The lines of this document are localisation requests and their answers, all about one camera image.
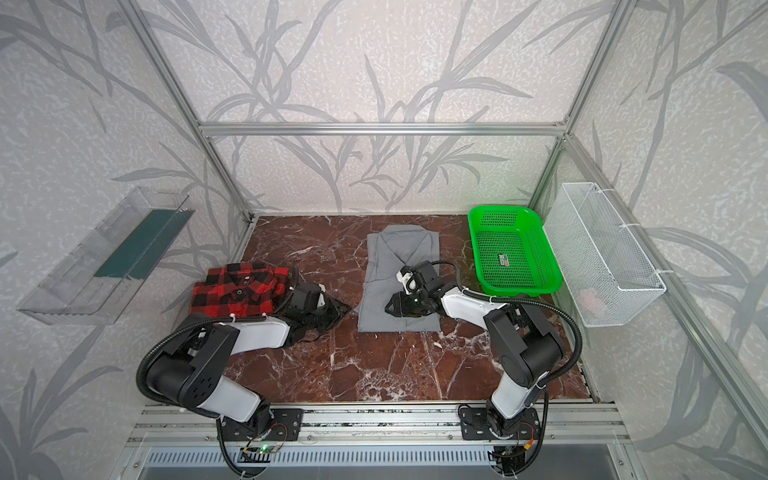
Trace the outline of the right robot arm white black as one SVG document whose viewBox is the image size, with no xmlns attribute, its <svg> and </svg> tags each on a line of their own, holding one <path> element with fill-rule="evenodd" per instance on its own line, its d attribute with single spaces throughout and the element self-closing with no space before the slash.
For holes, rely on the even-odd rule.
<svg viewBox="0 0 768 480">
<path fill-rule="evenodd" d="M 440 313 L 485 329 L 504 370 L 486 403 L 488 433 L 509 438 L 519 425 L 527 425 L 534 436 L 541 435 L 544 421 L 535 417 L 534 403 L 580 360 L 578 323 L 562 309 L 524 294 L 490 296 L 449 284 L 436 270 L 441 263 L 401 268 L 396 279 L 403 289 L 392 295 L 385 312 L 395 317 Z"/>
</svg>

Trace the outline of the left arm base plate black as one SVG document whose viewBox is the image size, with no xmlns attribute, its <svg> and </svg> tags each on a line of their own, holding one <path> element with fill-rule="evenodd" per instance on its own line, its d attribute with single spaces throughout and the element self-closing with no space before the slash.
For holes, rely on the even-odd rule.
<svg viewBox="0 0 768 480">
<path fill-rule="evenodd" d="M 295 442 L 299 438 L 304 410 L 301 408 L 271 409 L 269 429 L 262 437 L 265 441 Z"/>
</svg>

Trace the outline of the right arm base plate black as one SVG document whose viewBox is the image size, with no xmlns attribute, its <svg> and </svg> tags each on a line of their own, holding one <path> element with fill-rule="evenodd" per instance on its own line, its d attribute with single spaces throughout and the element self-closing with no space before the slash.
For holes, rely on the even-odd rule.
<svg viewBox="0 0 768 480">
<path fill-rule="evenodd" d="M 493 408 L 460 404 L 457 408 L 463 440 L 515 440 L 532 443 L 541 433 L 535 408 L 523 409 L 513 418 L 504 418 Z"/>
</svg>

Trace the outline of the green plastic basket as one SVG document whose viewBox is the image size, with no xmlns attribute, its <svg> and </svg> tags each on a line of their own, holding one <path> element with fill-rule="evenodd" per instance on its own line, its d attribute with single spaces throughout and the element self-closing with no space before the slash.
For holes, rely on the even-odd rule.
<svg viewBox="0 0 768 480">
<path fill-rule="evenodd" d="M 481 205 L 468 213 L 475 269 L 488 295 L 530 297 L 560 289 L 562 273 L 543 229 L 531 209 L 510 205 Z M 508 256 L 510 266 L 499 264 Z"/>
</svg>

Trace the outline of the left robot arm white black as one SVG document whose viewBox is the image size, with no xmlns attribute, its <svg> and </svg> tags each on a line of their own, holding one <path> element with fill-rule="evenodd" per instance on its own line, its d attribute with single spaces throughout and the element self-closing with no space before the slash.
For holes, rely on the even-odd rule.
<svg viewBox="0 0 768 480">
<path fill-rule="evenodd" d="M 234 422 L 259 435 L 274 423 L 270 401 L 225 376 L 230 358 L 288 348 L 309 331 L 331 330 L 350 310 L 322 285 L 299 283 L 271 312 L 246 317 L 192 313 L 140 361 L 136 386 L 149 400 Z"/>
</svg>

